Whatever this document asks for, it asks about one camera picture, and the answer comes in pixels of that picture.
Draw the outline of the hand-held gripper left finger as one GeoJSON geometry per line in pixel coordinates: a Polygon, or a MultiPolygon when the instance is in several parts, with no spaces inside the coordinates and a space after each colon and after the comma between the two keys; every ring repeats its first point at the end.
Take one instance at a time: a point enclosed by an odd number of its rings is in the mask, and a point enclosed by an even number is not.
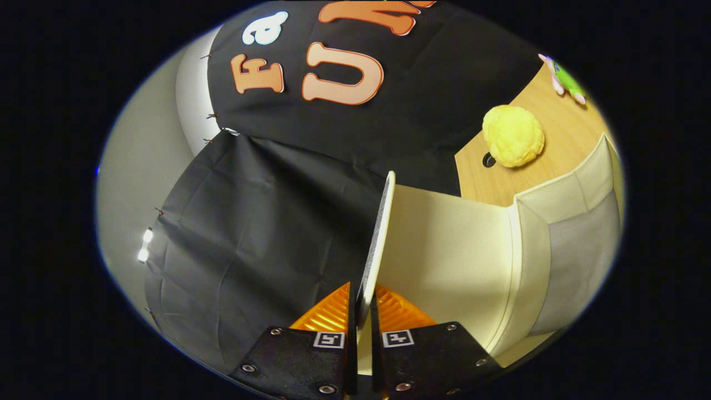
{"type": "Polygon", "coordinates": [[[357,371],[354,303],[345,283],[288,327],[267,327],[229,376],[264,398],[349,398],[357,371]]]}

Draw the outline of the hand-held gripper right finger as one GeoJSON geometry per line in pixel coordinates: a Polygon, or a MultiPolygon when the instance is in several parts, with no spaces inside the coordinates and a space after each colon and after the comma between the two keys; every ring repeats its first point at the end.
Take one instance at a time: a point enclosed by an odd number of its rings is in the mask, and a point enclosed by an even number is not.
{"type": "Polygon", "coordinates": [[[503,367],[457,321],[437,323],[378,284],[370,307],[373,387],[384,399],[461,399],[503,367]]]}

